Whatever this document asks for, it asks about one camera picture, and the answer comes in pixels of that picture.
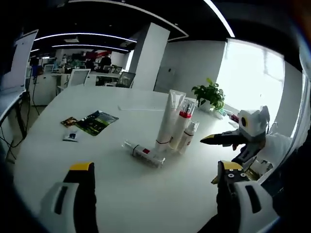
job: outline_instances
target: bright window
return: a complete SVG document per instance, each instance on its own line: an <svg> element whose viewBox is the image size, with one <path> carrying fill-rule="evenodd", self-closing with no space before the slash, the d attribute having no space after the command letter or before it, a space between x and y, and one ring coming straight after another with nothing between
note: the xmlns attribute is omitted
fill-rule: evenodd
<svg viewBox="0 0 311 233"><path fill-rule="evenodd" d="M267 105L274 122L281 102L285 76L284 58L265 47L229 39L217 83L225 103L239 110Z"/></svg>

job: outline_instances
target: floor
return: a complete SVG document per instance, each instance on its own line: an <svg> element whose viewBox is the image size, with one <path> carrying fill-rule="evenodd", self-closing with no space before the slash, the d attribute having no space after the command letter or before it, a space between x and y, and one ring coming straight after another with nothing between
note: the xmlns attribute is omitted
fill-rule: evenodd
<svg viewBox="0 0 311 233"><path fill-rule="evenodd" d="M29 102L28 102L28 100L25 100L21 106L21 117L22 117L25 125L28 122L27 131L32 127L34 122L37 120L37 118L39 116L38 112L39 112L39 114L42 113L42 111L46 108L46 106L37 106L36 108L34 106L30 106L29 116L28 116L28 108L29 108ZM13 143L12 143L12 145L14 146L21 141L22 135L21 135L21 132L20 132L20 129L18 126L15 111L13 110L8 117L9 117L10 125L11 125L12 131L13 131ZM14 163L12 163L10 161L15 161L15 159L18 158L18 153L19 153L21 145L22 145L22 142L17 147L11 148L8 152L8 155L7 155L7 165L8 165L9 171L12 174L14 172Z"/></svg>

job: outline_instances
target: round white table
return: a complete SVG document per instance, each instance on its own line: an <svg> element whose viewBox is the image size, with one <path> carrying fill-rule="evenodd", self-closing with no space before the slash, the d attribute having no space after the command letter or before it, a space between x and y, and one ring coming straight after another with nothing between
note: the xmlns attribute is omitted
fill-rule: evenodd
<svg viewBox="0 0 311 233"><path fill-rule="evenodd" d="M216 214L217 186L210 182L219 160L237 155L231 148L200 143L200 139L234 130L195 110L200 121L184 155L168 155L161 169L133 158L121 146L128 139L152 148L164 111L122 111L133 108L164 109L167 94L115 87L66 88L42 112L21 145L15 164L14 184L34 215L40 201L56 183L62 182L71 165L94 162L96 218L100 232L196 233ZM81 132L78 143L62 141L68 117L82 119L102 110L119 117L98 136Z"/></svg>

